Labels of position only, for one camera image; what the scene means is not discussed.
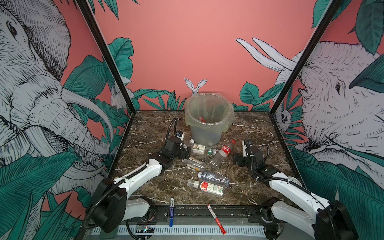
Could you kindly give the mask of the red cola label bottle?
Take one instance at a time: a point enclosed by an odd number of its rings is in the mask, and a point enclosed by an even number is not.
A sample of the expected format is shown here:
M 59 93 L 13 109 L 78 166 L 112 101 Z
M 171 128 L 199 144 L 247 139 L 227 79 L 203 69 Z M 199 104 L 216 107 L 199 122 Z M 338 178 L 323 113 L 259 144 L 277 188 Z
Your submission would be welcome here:
M 230 155 L 230 153 L 233 150 L 233 147 L 235 145 L 236 141 L 231 140 L 225 145 L 223 145 L 215 154 L 215 156 L 211 159 L 211 161 L 208 163 L 207 167 L 208 170 L 217 169 L 221 166 L 221 164 L 224 162 L 224 160 Z

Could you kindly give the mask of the red white label clear bottle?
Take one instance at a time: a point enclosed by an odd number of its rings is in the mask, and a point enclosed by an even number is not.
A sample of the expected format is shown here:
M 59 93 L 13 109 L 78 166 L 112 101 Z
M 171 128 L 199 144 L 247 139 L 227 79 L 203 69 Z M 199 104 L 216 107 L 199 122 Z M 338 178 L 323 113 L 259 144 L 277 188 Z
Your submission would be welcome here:
M 193 139 L 190 139 L 190 140 L 187 142 L 187 144 L 188 144 L 188 147 L 190 147 L 191 149 L 193 149 L 193 148 L 194 148 L 195 141 L 194 141 Z

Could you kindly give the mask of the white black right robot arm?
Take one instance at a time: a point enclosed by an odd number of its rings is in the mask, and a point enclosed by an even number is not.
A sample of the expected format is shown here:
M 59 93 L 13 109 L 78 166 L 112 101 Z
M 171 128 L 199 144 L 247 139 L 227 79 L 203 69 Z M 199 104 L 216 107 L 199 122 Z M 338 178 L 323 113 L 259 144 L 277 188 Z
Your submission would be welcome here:
M 257 146 L 243 141 L 242 154 L 233 156 L 234 164 L 247 167 L 251 177 L 291 200 L 292 207 L 279 198 L 272 197 L 262 203 L 259 216 L 265 223 L 280 224 L 273 231 L 266 231 L 269 240 L 275 240 L 284 223 L 298 228 L 315 240 L 357 240 L 359 234 L 347 210 L 338 200 L 329 201 L 307 190 L 294 178 L 289 178 L 272 165 Z

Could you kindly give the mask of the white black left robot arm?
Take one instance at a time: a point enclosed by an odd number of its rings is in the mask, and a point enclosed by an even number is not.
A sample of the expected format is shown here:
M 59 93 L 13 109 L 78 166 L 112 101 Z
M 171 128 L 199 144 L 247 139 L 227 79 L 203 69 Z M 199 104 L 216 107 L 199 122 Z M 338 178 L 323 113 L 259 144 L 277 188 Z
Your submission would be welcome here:
M 123 221 L 132 218 L 151 219 L 155 204 L 146 197 L 129 197 L 149 180 L 159 176 L 173 165 L 174 159 L 188 159 L 191 147 L 178 137 L 170 137 L 156 153 L 149 154 L 143 165 L 114 180 L 101 181 L 92 197 L 83 220 L 83 228 L 100 227 L 110 233 Z

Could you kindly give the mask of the clear plastic bin liner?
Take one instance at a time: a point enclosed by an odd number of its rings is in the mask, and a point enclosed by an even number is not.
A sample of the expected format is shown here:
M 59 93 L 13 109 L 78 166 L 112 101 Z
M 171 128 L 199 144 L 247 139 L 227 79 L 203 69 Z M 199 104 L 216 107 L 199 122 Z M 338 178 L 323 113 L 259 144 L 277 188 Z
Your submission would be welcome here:
M 198 117 L 203 117 L 207 123 L 200 122 Z M 185 102 L 187 126 L 223 133 L 230 128 L 235 120 L 233 104 L 220 94 L 197 94 Z

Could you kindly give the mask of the orange label clear bottle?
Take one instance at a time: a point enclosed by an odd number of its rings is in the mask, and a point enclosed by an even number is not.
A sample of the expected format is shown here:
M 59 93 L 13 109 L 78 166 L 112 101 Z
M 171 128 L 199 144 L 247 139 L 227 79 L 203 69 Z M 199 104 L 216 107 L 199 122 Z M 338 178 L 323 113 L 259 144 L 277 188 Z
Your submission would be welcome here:
M 199 172 L 203 172 L 207 167 L 205 163 L 203 163 L 203 162 L 201 162 L 195 158 L 183 159 L 182 163 L 186 164 L 188 167 L 190 167 L 196 171 L 199 171 Z

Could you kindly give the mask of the small bird label bottle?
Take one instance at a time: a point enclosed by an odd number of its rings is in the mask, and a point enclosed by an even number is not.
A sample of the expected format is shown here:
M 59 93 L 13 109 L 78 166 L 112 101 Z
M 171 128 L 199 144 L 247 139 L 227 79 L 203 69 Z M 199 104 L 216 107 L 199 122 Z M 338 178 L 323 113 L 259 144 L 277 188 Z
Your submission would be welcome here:
M 205 145 L 201 145 L 201 144 L 193 144 L 192 153 L 195 155 L 215 156 L 217 153 L 217 150 L 215 150 L 209 146 L 205 146 Z

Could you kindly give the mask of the white round clock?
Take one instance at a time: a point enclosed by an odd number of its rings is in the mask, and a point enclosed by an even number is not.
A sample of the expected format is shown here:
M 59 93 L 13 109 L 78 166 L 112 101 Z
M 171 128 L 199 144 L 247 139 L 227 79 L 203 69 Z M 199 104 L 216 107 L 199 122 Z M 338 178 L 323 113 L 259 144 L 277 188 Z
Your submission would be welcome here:
M 288 179 L 289 179 L 291 182 L 294 182 L 295 184 L 297 184 L 297 185 L 299 185 L 299 186 L 302 187 L 301 182 L 300 182 L 298 179 L 296 179 L 295 177 L 291 177 L 291 176 L 289 176 Z

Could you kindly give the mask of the red green label bottle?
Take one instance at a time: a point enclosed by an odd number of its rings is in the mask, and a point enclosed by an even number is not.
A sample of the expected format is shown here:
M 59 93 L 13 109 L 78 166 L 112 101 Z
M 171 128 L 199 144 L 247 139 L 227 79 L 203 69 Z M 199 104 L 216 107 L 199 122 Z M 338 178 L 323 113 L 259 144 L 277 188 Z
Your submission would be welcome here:
M 192 187 L 218 197 L 222 197 L 224 194 L 223 187 L 204 181 L 195 181 L 193 179 L 189 179 L 187 185 L 188 187 Z

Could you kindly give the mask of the blue marker pen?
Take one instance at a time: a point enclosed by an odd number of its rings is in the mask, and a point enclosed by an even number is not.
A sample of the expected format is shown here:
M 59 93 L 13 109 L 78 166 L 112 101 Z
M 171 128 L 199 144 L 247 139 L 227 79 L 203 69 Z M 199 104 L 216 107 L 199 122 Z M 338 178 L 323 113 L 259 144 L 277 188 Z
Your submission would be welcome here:
M 171 198 L 171 201 L 170 201 L 170 222 L 169 222 L 170 228 L 172 228 L 173 224 L 174 224 L 174 209 L 175 209 L 175 199 Z

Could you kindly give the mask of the green circuit board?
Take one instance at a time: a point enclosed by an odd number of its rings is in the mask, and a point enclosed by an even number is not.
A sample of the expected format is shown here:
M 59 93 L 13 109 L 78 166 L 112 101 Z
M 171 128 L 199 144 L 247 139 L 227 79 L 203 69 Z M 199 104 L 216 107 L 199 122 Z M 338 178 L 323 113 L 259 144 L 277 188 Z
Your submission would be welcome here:
M 136 229 L 136 234 L 139 235 L 152 235 L 155 232 L 155 226 L 149 226 L 149 225 L 138 225 Z

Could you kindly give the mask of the black front mounting rail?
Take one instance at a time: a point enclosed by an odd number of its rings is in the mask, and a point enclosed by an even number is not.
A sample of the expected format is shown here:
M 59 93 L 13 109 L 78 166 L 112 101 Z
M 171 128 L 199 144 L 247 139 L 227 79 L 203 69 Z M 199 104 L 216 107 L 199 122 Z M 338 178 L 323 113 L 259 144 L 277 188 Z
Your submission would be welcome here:
M 224 218 L 246 219 L 248 223 L 257 223 L 266 225 L 260 214 L 261 206 L 257 205 L 212 205 L 216 216 L 219 220 Z M 174 207 L 174 220 L 181 218 L 207 218 L 212 214 L 206 205 L 175 205 Z M 152 223 L 166 223 L 170 217 L 170 206 L 168 205 L 155 205 L 155 216 L 151 220 Z

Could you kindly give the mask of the black left frame post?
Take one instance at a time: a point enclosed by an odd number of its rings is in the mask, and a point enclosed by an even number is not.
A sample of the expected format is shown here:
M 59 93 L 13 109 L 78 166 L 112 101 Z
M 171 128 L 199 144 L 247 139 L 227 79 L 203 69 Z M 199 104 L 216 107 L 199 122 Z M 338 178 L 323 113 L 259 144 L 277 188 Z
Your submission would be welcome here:
M 108 45 L 106 44 L 105 38 L 99 28 L 99 25 L 94 17 L 92 9 L 90 8 L 90 4 L 88 1 L 84 0 L 76 0 L 76 3 L 98 45 L 98 48 L 100 49 L 103 58 L 106 60 L 107 66 L 109 70 L 111 71 L 111 74 L 114 78 L 114 80 L 117 82 L 117 85 L 121 91 L 121 94 L 123 95 L 123 98 L 125 100 L 125 103 L 127 104 L 128 110 L 131 114 L 136 114 L 136 109 L 131 101 L 131 98 L 129 97 L 127 93 L 127 89 L 125 85 L 123 84 L 122 77 L 119 73 L 119 70 L 117 68 L 117 65 L 112 57 L 112 54 L 109 50 Z

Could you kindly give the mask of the black frame post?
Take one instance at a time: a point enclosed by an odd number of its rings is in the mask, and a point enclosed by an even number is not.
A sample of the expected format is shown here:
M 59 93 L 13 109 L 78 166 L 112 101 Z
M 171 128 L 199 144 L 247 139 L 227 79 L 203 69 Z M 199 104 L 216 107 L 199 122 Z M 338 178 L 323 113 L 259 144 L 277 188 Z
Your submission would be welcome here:
M 317 43 L 320 41 L 321 37 L 323 36 L 324 32 L 326 31 L 327 27 L 329 26 L 330 22 L 332 21 L 334 15 L 336 14 L 339 7 L 342 5 L 343 0 L 333 0 L 330 1 L 327 5 L 325 12 L 323 13 L 319 24 L 317 25 L 315 31 L 313 32 L 308 44 L 306 45 L 305 49 L 303 50 L 303 53 L 298 61 L 298 63 L 295 65 L 294 69 L 292 70 L 292 73 L 290 74 L 287 82 L 285 83 L 281 93 L 279 94 L 276 102 L 274 103 L 273 107 L 271 108 L 269 114 L 274 115 L 276 111 L 278 110 L 278 107 L 283 102 L 285 96 L 291 89 L 292 85 L 295 83 L 296 79 L 299 76 L 299 73 L 303 69 L 304 65 L 306 64 L 307 60 L 313 53 Z
M 112 57 L 112 54 L 109 50 L 108 45 L 106 44 L 105 38 L 99 28 L 99 25 L 94 17 L 92 9 L 90 8 L 90 4 L 88 1 L 84 0 L 76 0 L 76 3 L 98 45 L 98 48 L 100 49 L 103 58 L 106 60 L 107 66 L 109 70 L 111 71 L 111 74 L 114 78 L 114 80 L 117 82 L 117 85 L 121 91 L 121 94 L 123 95 L 123 98 L 125 100 L 125 103 L 127 104 L 128 110 L 131 114 L 136 114 L 136 109 L 131 101 L 131 98 L 129 97 L 127 93 L 127 89 L 125 85 L 123 84 L 122 77 L 119 73 L 119 70 L 117 68 L 117 65 Z

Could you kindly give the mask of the black right frame post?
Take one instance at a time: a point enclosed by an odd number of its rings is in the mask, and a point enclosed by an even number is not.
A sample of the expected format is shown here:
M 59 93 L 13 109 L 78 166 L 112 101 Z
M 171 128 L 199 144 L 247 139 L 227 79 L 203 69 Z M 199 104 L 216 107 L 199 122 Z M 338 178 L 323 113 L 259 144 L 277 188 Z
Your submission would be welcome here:
M 278 107 L 283 102 L 285 96 L 291 89 L 292 85 L 295 83 L 296 79 L 299 76 L 299 73 L 303 69 L 304 65 L 306 64 L 307 60 L 313 53 L 317 43 L 320 41 L 321 37 L 323 36 L 324 32 L 326 31 L 327 27 L 329 26 L 330 22 L 332 21 L 334 15 L 336 14 L 339 7 L 342 5 L 343 0 L 333 0 L 330 1 L 327 5 L 325 12 L 323 13 L 319 24 L 317 25 L 315 31 L 313 32 L 308 44 L 306 45 L 305 49 L 303 50 L 303 53 L 298 61 L 298 63 L 295 65 L 294 69 L 292 70 L 292 73 L 290 74 L 287 82 L 285 83 L 281 93 L 279 94 L 276 102 L 274 103 L 273 107 L 271 108 L 269 114 L 274 115 L 276 111 L 278 110 Z

